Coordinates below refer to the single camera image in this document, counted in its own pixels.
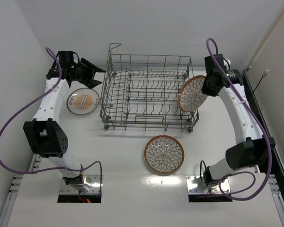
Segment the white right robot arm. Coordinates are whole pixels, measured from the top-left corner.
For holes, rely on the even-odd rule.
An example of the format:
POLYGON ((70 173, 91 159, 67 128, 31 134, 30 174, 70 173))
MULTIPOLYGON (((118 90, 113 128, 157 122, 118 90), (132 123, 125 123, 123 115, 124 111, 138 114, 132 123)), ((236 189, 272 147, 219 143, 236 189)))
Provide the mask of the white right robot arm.
POLYGON ((225 158, 205 168, 204 183, 218 184, 226 175, 265 162, 268 163, 268 170, 271 170, 275 140, 267 135, 251 110, 239 71, 228 70, 222 54, 207 56, 204 62, 206 77, 202 93, 212 97, 218 96, 223 101, 236 140, 236 145, 226 150, 225 158))

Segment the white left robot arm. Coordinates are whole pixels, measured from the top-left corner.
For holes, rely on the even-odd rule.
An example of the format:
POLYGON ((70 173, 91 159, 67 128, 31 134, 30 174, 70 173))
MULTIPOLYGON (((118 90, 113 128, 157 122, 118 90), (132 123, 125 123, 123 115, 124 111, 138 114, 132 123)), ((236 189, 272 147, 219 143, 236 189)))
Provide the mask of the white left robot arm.
POLYGON ((68 138, 59 125, 60 111, 73 81, 94 88, 101 84, 94 79, 95 74, 104 72, 84 58, 75 62, 72 57, 59 57, 46 75, 46 87, 38 111, 23 126, 32 152, 51 161, 62 173, 66 185, 79 192, 88 192, 92 185, 83 166, 67 152, 68 138))

